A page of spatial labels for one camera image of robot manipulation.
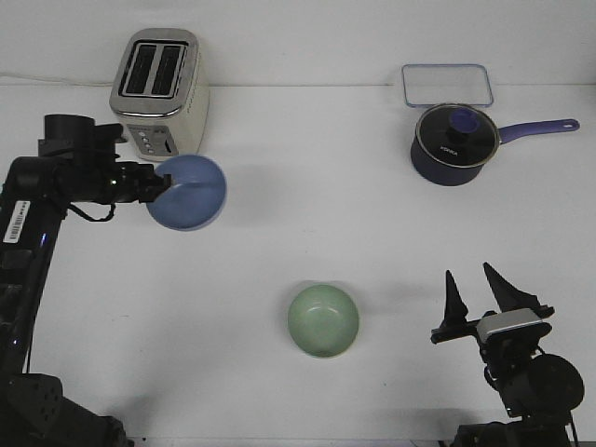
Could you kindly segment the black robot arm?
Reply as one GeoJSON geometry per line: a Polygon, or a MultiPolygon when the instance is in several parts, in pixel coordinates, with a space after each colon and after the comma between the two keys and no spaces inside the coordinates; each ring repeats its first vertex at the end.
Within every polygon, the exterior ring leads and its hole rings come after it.
{"type": "Polygon", "coordinates": [[[445,274],[443,320],[431,332],[433,344],[471,336],[484,364],[483,376],[499,395],[510,422],[460,426],[455,446],[576,446],[572,411],[585,396],[576,367],[539,345],[551,326],[553,307],[521,291],[491,265],[483,266],[499,306],[481,318],[467,319],[468,309],[452,273],[445,274]]]}
{"type": "Polygon", "coordinates": [[[67,399],[61,380],[30,373],[34,323],[61,223],[80,203],[149,203],[171,185],[150,164],[120,162],[119,124],[46,115],[37,156],[10,165],[1,191],[1,443],[131,446],[123,424],[67,399]]]}

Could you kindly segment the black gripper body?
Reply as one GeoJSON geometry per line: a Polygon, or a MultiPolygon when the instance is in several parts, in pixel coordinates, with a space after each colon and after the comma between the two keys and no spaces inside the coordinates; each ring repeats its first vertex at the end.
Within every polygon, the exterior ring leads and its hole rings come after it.
{"type": "MultiPolygon", "coordinates": [[[[554,314],[554,308],[541,305],[533,310],[542,322],[534,326],[520,328],[513,331],[501,332],[491,336],[483,344],[476,332],[476,326],[481,319],[468,321],[463,326],[442,329],[438,327],[431,331],[430,340],[433,344],[443,343],[467,336],[472,336],[479,347],[482,361],[485,363],[492,377],[505,377],[514,370],[525,367],[532,355],[538,349],[539,341],[551,331],[551,326],[546,322],[554,314]]],[[[498,314],[487,312],[483,317],[498,314]]]]}
{"type": "Polygon", "coordinates": [[[55,164],[52,182],[69,202],[103,205],[147,203],[161,192],[151,164],[118,161],[115,146],[123,141],[118,123],[98,125],[82,115],[46,115],[38,154],[55,164]]]}

